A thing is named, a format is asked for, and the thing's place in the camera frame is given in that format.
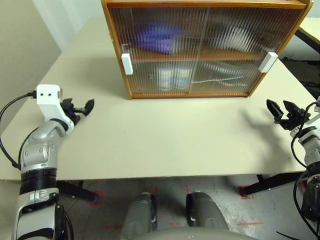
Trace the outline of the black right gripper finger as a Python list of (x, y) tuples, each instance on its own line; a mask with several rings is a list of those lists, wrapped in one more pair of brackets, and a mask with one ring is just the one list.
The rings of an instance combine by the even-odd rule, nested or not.
[(282, 119), (282, 116), (284, 113), (282, 112), (281, 108), (279, 107), (279, 105), (275, 101), (267, 99), (266, 106), (276, 121)]
[(283, 100), (283, 104), (288, 112), (286, 115), (288, 118), (300, 118), (301, 116), (304, 116), (304, 109), (299, 108), (295, 103)]

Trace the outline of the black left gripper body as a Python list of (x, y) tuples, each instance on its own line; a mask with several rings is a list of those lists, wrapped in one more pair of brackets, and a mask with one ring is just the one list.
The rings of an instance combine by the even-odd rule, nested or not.
[(78, 124), (81, 117), (79, 115), (76, 115), (76, 113), (84, 113), (84, 108), (80, 107), (75, 107), (74, 104), (72, 103), (72, 98), (67, 98), (64, 99), (61, 102), (61, 107), (65, 115), (74, 123)]

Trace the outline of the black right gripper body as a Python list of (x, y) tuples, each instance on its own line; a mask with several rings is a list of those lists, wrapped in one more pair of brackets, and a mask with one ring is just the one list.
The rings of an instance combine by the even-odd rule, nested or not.
[(311, 114), (308, 113), (305, 118), (304, 111), (302, 113), (289, 112), (286, 116), (287, 116), (287, 119), (282, 119), (282, 116), (274, 117), (274, 123), (279, 124), (284, 130), (291, 131), (294, 128), (300, 126), (302, 123), (307, 122)]

